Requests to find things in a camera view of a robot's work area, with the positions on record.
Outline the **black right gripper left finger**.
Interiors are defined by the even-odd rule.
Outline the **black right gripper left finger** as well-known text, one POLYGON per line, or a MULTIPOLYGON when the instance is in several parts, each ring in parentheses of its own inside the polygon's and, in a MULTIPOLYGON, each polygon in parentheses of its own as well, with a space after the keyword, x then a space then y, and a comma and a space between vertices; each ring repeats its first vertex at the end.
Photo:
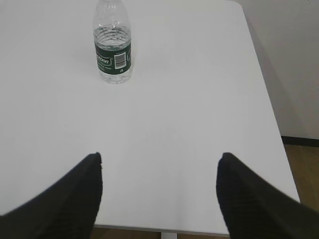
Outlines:
POLYGON ((103 193, 102 158, 87 155, 52 186, 0 218, 2 239, 88 239, 103 193))

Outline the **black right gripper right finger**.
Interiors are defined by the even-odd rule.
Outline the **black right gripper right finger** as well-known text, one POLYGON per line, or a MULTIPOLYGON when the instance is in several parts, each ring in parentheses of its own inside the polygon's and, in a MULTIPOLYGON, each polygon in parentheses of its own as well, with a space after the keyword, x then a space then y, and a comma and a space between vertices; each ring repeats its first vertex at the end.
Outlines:
POLYGON ((232 153, 218 162, 216 194, 232 239, 317 239, 319 214, 266 182, 232 153))

